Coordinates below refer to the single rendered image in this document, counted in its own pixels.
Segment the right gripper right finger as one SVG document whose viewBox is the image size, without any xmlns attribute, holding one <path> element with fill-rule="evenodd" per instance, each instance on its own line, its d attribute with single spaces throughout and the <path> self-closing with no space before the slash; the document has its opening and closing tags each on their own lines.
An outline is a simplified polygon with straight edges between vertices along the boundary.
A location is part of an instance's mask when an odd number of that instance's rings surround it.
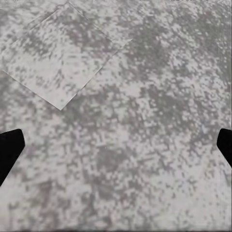
<svg viewBox="0 0 232 232">
<path fill-rule="evenodd" d="M 217 146 L 232 167 L 232 130 L 222 128 L 218 134 Z"/>
</svg>

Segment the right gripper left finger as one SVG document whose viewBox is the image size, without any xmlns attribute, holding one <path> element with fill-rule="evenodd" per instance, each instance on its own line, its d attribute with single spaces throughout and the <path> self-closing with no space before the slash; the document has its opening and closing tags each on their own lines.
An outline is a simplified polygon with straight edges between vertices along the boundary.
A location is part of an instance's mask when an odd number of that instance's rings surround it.
<svg viewBox="0 0 232 232">
<path fill-rule="evenodd" d="M 0 186 L 24 147 L 25 139 L 20 128 L 0 134 Z"/>
</svg>

